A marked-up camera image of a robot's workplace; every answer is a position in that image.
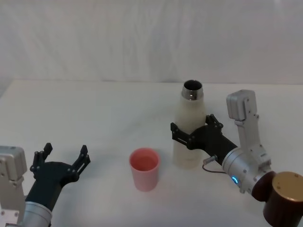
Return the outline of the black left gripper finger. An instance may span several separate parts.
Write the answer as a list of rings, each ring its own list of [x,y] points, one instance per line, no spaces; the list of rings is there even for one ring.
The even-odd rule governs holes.
[[[51,143],[46,143],[46,145],[44,146],[44,149],[42,151],[36,151],[34,153],[33,163],[30,167],[30,171],[34,175],[36,175],[36,173],[42,169],[42,167],[45,163],[45,160],[50,155],[52,150],[53,150],[53,147],[52,147]]]
[[[86,145],[83,145],[78,158],[71,166],[71,175],[79,176],[89,163],[90,157],[88,155],[88,149]]]

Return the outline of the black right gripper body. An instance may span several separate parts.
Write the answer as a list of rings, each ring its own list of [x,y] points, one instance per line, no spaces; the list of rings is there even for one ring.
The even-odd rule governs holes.
[[[189,135],[189,149],[201,149],[209,156],[216,156],[216,162],[222,164],[227,154],[238,146],[227,139],[219,126],[206,125]]]

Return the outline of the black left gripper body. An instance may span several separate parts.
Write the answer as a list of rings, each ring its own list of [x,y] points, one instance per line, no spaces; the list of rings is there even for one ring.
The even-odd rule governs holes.
[[[63,162],[32,165],[30,171],[34,174],[35,182],[26,197],[26,202],[38,203],[50,211],[54,209],[63,187],[78,181],[78,172]]]

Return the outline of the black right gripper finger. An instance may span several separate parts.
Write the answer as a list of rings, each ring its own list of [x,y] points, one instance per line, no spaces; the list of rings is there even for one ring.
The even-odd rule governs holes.
[[[175,123],[170,124],[170,130],[172,133],[172,139],[180,144],[186,146],[189,150],[196,149],[195,139],[193,138],[193,133],[196,130],[193,130],[191,133],[186,133],[182,131]]]
[[[223,124],[217,120],[214,114],[207,115],[205,123],[209,129],[222,132]]]

